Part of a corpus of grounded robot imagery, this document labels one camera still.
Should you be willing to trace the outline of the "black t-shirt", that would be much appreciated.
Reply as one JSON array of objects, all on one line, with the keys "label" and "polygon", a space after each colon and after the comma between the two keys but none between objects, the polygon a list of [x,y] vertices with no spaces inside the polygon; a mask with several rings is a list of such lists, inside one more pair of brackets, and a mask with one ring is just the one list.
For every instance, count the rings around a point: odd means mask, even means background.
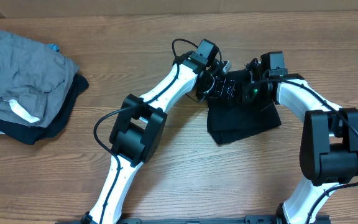
[{"label": "black t-shirt", "polygon": [[242,105],[233,101],[208,100],[207,130],[219,145],[254,136],[281,124],[272,102]]}]

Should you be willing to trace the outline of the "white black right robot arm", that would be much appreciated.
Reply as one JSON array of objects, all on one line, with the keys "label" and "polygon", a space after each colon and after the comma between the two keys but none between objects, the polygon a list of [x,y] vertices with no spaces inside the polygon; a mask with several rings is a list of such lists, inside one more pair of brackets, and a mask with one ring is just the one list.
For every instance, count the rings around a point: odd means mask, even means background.
[{"label": "white black right robot arm", "polygon": [[339,189],[358,186],[358,109],[343,108],[314,91],[299,74],[290,74],[280,52],[265,54],[246,65],[242,102],[275,103],[288,108],[302,123],[300,168],[303,177],[291,196],[259,223],[329,223],[318,216]]}]

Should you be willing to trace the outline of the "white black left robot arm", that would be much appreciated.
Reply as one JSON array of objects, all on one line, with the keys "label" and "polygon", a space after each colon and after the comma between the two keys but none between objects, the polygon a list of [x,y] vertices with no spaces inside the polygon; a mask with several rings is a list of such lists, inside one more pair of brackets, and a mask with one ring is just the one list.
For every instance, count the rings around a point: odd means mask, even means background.
[{"label": "white black left robot arm", "polygon": [[117,223],[122,215],[126,195],[142,165],[153,156],[160,143],[169,109],[197,86],[203,75],[215,78],[226,74],[231,64],[215,60],[212,70],[204,58],[189,52],[173,63],[169,74],[149,92],[136,97],[128,95],[121,109],[101,118],[116,116],[107,148],[111,165],[102,191],[94,207],[81,218],[81,223]]}]

